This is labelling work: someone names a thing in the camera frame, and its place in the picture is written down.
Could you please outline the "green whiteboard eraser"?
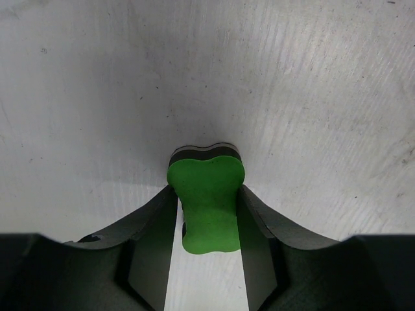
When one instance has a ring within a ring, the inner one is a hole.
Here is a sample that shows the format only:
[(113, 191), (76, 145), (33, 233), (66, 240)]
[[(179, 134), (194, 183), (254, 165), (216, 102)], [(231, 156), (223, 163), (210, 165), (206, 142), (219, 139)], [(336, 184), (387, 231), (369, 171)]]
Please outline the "green whiteboard eraser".
[(182, 205), (182, 246), (188, 253), (240, 248), (236, 210), (244, 177), (239, 151), (230, 143), (187, 145), (173, 152), (167, 182)]

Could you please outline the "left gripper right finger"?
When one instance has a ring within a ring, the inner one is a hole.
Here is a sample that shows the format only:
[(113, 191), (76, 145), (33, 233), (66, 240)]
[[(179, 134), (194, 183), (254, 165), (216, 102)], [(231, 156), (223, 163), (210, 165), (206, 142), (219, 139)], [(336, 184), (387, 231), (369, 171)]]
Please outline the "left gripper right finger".
[(343, 310), (336, 240), (238, 191), (238, 230), (250, 310)]

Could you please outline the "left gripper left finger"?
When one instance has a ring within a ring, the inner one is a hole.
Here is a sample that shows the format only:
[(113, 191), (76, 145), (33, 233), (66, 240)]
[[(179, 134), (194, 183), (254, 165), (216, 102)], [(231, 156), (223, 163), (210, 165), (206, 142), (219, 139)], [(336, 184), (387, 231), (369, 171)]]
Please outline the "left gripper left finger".
[(115, 281), (149, 310), (163, 310), (171, 266), (178, 197), (164, 187), (144, 206), (68, 246), (120, 247)]

